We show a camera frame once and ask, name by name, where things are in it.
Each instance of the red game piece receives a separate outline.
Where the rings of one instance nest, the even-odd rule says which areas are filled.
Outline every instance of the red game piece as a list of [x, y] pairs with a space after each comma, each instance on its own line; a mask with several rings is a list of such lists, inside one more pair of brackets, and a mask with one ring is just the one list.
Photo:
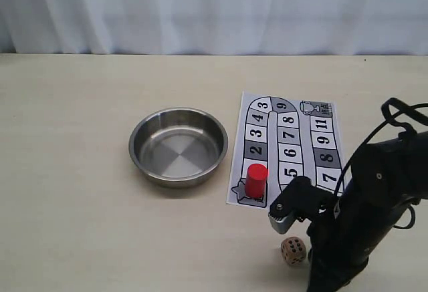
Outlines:
[[265, 194], [268, 169], [261, 164], [251, 164], [247, 170], [245, 194], [251, 198], [261, 198]]

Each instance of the wooden die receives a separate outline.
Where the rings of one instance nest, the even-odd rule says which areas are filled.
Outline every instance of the wooden die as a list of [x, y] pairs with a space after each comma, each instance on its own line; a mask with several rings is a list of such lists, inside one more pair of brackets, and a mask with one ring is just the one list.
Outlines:
[[288, 237], [281, 243], [282, 257], [288, 265], [297, 265], [306, 258], [306, 247], [298, 237]]

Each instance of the white backdrop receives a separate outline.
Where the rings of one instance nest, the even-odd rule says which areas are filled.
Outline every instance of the white backdrop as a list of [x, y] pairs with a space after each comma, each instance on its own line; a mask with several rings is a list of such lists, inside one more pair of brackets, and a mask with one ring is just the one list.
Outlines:
[[428, 54], [428, 0], [0, 0], [0, 51]]

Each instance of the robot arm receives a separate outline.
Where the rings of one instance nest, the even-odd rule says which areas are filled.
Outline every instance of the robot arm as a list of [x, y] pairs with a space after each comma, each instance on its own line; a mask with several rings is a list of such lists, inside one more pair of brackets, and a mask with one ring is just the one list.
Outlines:
[[411, 205], [428, 198], [428, 132], [418, 134], [409, 123], [397, 122], [389, 112], [391, 104], [428, 126], [426, 116], [392, 98], [382, 108], [384, 125], [400, 126], [405, 132], [387, 142], [364, 142], [357, 149], [350, 160], [352, 180], [340, 198], [299, 176], [270, 206], [271, 224], [281, 234], [295, 220], [311, 221], [307, 291], [333, 292], [347, 285], [403, 213], [409, 208], [413, 223]]

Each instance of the stainless steel bowl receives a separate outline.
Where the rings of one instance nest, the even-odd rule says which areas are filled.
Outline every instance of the stainless steel bowl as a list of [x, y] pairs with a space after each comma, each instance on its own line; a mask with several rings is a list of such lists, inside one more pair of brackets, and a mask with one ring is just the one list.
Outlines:
[[212, 115], [170, 108], [141, 121], [129, 139], [129, 154], [151, 181], [186, 188], [206, 181], [227, 151], [227, 134]]

